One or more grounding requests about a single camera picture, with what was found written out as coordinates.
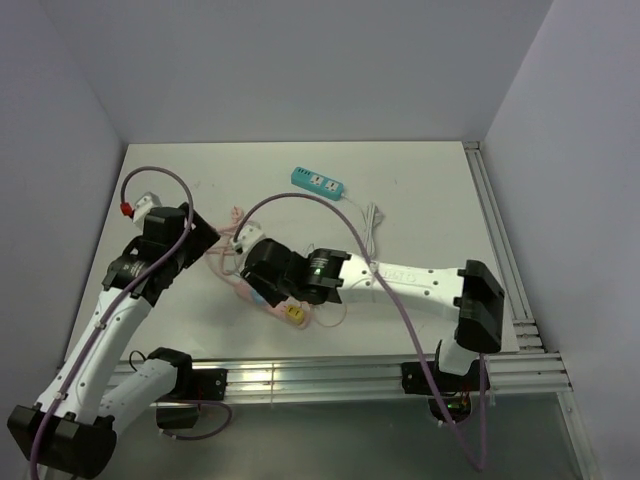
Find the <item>blue charger plug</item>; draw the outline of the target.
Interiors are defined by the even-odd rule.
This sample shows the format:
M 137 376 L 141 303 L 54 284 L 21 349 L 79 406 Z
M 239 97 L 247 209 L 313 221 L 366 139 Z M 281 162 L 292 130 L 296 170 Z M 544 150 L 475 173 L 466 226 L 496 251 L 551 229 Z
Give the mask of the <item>blue charger plug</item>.
M 265 300 L 260 295 L 251 295 L 251 299 L 256 305 L 264 306 L 266 304 Z

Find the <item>pink power strip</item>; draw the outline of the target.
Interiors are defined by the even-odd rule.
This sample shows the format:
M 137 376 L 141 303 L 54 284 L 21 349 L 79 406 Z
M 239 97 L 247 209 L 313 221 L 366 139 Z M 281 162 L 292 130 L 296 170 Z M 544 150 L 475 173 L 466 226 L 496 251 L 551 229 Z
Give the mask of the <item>pink power strip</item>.
M 276 306 L 271 306 L 263 297 L 266 304 L 264 306 L 256 305 L 251 299 L 251 295 L 259 295 L 256 290 L 254 290 L 249 284 L 244 281 L 240 281 L 234 286 L 235 293 L 243 300 L 253 305 L 254 307 L 264 311 L 265 313 L 283 321 L 287 325 L 297 328 L 297 329 L 305 329 L 310 321 L 312 320 L 312 310 L 311 307 L 305 303 L 300 302 L 293 297 L 288 297 L 284 301 L 279 302 Z M 303 325 L 296 326 L 291 324 L 289 321 L 285 319 L 284 310 L 288 305 L 295 305 L 301 307 L 306 312 L 306 320 Z

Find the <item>yellow charger plug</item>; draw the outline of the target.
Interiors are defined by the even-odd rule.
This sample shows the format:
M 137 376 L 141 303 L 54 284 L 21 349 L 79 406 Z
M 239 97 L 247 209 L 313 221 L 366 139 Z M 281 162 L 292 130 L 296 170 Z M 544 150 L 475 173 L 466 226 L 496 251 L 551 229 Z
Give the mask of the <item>yellow charger plug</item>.
M 301 326 L 306 320 L 306 312 L 298 306 L 288 305 L 284 310 L 285 319 L 291 324 Z

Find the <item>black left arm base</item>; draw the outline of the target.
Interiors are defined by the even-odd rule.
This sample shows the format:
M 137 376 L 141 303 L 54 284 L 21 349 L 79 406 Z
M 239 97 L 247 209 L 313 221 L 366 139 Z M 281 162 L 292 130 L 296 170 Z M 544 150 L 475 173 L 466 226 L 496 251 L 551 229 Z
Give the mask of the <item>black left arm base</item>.
M 233 419 L 233 410 L 224 402 L 228 370 L 194 369 L 177 391 L 155 402 L 155 421 L 161 435 L 180 441 L 199 441 L 222 433 Z M 206 413 L 220 413 L 221 423 L 206 433 L 195 429 Z

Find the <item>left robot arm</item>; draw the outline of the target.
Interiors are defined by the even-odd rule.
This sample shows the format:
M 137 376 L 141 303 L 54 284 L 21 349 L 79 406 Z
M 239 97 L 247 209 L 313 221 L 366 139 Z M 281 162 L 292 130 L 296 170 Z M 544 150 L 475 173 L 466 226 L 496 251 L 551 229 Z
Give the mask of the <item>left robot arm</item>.
M 31 467 L 94 479 L 118 436 L 149 404 L 191 394 L 191 356 L 166 347 L 152 351 L 115 389 L 107 386 L 162 292 L 219 238 L 187 203 L 153 207 L 145 215 L 141 235 L 110 263 L 93 318 L 62 369 L 33 405 L 17 405 L 8 417 L 8 430 Z

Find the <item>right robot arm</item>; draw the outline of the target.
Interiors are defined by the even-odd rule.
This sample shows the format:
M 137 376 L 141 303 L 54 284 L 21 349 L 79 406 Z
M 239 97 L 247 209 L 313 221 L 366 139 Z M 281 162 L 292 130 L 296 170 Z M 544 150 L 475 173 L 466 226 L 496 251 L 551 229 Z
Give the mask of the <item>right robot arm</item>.
M 244 257 L 243 280 L 271 306 L 290 298 L 311 306 L 390 303 L 403 316 L 417 310 L 452 322 L 432 368 L 443 389 L 457 388 L 480 355 L 502 349 L 505 291 L 479 260 L 427 269 L 332 249 L 303 256 L 271 238 L 238 239 L 232 247 Z

